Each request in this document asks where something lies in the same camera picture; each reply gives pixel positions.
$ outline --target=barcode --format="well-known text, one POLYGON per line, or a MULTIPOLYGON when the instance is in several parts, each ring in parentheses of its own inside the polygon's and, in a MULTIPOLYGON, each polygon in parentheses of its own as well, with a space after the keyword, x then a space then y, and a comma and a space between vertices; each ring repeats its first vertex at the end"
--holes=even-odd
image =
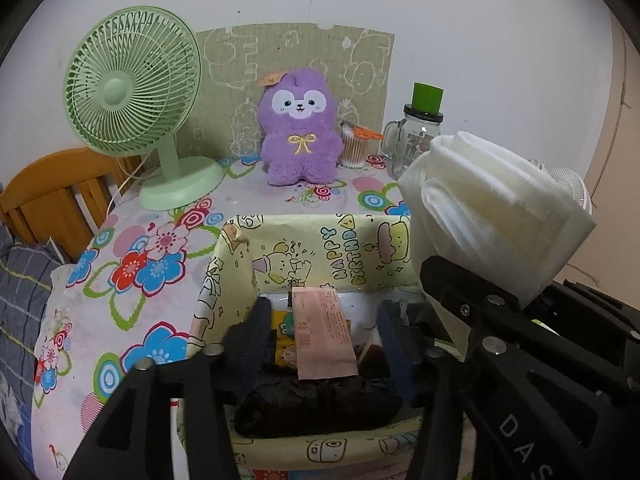
POLYGON ((296 334, 296 338, 300 346, 311 346, 310 334, 296 334))

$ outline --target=stuffed animal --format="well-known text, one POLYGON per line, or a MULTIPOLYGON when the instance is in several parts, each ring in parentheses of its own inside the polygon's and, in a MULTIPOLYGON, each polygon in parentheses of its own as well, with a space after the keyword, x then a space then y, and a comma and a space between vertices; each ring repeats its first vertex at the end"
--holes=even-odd
POLYGON ((334 131, 337 113, 336 101, 317 70, 286 73, 266 88, 257 115, 265 133, 261 156, 268 164, 269 184, 335 180, 342 153, 342 139, 334 131))

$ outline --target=white plastic bag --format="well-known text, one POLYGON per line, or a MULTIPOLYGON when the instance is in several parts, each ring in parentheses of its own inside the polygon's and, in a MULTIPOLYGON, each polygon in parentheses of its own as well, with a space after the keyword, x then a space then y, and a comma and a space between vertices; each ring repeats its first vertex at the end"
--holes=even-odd
POLYGON ((415 272, 438 254, 533 300, 595 227, 545 172, 466 132, 439 136, 398 181, 415 272))

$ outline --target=pink package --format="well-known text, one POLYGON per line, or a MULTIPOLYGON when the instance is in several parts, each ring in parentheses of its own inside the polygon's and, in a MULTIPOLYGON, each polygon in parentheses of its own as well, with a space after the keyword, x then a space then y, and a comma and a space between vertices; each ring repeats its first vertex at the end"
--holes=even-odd
POLYGON ((335 289, 295 286, 291 303, 298 378, 357 375, 351 334, 335 289))

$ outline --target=silver bolt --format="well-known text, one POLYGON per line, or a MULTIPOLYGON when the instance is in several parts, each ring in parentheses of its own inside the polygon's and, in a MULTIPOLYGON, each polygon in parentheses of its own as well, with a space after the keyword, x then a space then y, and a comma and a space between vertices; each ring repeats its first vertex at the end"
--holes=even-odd
POLYGON ((135 364, 137 370, 149 370, 156 362, 151 357, 143 357, 135 364))
POLYGON ((489 294, 489 295, 486 297, 486 300, 487 300, 489 303, 493 303, 494 305, 498 305, 498 306, 504 305, 504 300, 503 300, 503 298, 501 298, 500 296, 496 296, 495 294, 489 294))
POLYGON ((640 384, 633 377, 631 376, 627 377, 626 384, 628 384, 629 389, 632 392, 640 392, 640 384))
POLYGON ((482 339, 482 346, 487 352, 489 352, 489 354, 500 355, 507 351, 507 343, 499 337, 494 337, 492 335, 482 339))
POLYGON ((209 357, 213 357, 216 355, 222 355, 225 352, 225 347, 223 347, 220 343, 208 343, 202 353, 209 357))
POLYGON ((440 359, 444 357, 445 351, 439 346, 431 346, 425 350, 425 354, 432 359, 440 359))

